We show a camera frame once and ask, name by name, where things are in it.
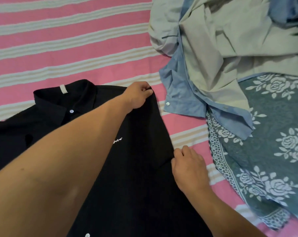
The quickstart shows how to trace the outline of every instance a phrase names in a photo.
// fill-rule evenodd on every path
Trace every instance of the skin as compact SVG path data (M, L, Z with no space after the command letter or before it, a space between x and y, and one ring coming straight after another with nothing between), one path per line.
M0 236L66 236L125 116L152 95L135 82L102 106L49 133L0 171ZM176 183L214 236L264 236L211 190L206 165L176 149Z

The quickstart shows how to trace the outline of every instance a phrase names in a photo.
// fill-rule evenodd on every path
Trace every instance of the black collar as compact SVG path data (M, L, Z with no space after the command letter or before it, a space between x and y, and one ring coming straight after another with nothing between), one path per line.
M60 87L45 88L33 92L36 106L57 125L61 125L65 113L69 110L84 114L94 107L96 88L90 81L78 80L65 85L65 88L68 91L66 94L61 92Z

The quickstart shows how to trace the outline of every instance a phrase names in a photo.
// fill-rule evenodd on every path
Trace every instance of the bed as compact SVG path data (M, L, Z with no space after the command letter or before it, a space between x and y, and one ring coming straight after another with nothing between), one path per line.
M267 236L298 236L292 218L269 230L216 170L205 119L163 111L159 69L169 57L147 33L151 0L0 0L0 121L32 106L33 91L88 79L96 85L147 81L174 147L188 145L206 161L215 193Z

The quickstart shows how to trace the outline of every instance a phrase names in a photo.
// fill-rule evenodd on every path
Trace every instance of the person's right arm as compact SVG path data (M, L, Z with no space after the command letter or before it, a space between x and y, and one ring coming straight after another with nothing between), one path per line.
M212 191L201 155L184 146L175 149L172 172L179 189L205 221L214 237L265 236Z

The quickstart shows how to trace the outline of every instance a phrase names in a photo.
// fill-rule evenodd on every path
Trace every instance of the white label tag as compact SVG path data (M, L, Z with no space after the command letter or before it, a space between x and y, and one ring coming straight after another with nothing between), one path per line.
M65 88L64 85L60 85L60 89L61 89L63 94L68 93L68 91L67 91L67 89Z

